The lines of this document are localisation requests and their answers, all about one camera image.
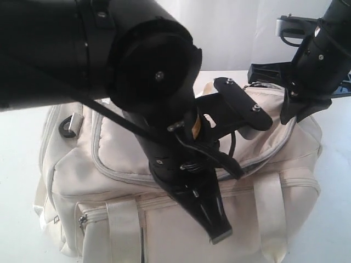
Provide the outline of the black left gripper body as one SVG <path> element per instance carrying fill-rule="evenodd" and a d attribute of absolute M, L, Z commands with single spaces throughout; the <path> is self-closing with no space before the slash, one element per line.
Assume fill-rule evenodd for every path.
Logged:
<path fill-rule="evenodd" d="M 237 85 L 215 83 L 216 92 L 196 98 L 190 84 L 120 85 L 124 117 L 140 129 L 137 140 L 146 154 L 152 177 L 179 203 L 220 201 L 216 169 L 235 179 L 244 172 L 219 141 L 244 125 L 235 101 Z"/>

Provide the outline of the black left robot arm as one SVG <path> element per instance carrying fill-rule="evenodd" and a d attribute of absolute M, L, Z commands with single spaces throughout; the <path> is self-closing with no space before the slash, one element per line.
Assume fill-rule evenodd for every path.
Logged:
<path fill-rule="evenodd" d="M 1 1 L 1 110 L 80 102 L 137 137 L 152 177 L 207 232 L 231 235 L 216 168 L 235 83 L 196 98 L 202 51 L 155 1 Z"/>

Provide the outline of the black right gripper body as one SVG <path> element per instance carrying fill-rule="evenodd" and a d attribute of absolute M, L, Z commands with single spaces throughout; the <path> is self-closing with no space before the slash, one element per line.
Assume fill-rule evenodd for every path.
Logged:
<path fill-rule="evenodd" d="M 309 36 L 291 61 L 280 113 L 282 123 L 328 109 L 334 92 L 348 75 L 348 37 Z"/>

